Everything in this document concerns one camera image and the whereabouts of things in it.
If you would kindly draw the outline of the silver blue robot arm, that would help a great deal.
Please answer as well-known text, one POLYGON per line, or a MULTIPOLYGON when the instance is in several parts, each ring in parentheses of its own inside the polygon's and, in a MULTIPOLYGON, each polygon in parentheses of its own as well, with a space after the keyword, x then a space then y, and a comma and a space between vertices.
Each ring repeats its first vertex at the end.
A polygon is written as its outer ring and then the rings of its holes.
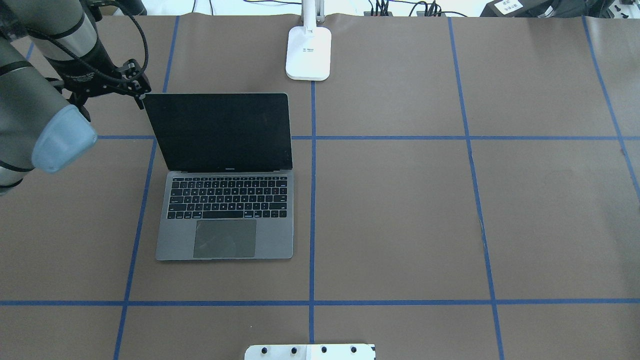
POLYGON ((86 0, 3 0, 1 194, 92 148, 98 133, 83 105, 121 79, 86 0))

